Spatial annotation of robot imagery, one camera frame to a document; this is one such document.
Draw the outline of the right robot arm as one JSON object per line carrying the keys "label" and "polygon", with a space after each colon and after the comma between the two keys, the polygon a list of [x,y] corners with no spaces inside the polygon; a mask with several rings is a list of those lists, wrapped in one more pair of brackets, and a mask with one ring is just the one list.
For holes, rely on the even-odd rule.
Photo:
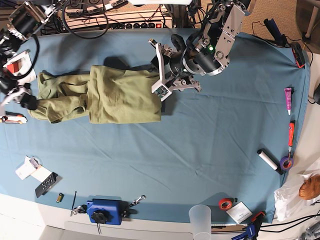
{"label": "right robot arm", "polygon": [[[33,70],[40,53],[37,32],[44,27],[51,16],[56,14],[67,3],[66,0],[25,1],[9,16],[9,23],[0,30],[0,92],[5,95],[0,103],[0,117],[7,119],[5,105],[14,101],[28,110],[36,110],[38,101],[32,95],[31,84],[23,83]],[[4,65],[19,50],[20,46],[33,38],[36,52],[29,70],[15,76]]]}

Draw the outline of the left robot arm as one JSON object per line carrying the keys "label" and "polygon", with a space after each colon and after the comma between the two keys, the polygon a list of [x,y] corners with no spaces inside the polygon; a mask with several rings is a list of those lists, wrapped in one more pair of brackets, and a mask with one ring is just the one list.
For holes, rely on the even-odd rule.
{"label": "left robot arm", "polygon": [[187,40],[173,34],[170,47],[150,39],[148,42],[156,53],[151,64],[159,72],[159,80],[152,85],[151,92],[164,101],[173,91],[201,91],[194,75],[215,76],[229,66],[229,53],[243,19],[253,12],[255,5],[254,0],[219,0],[205,15],[201,28]]}

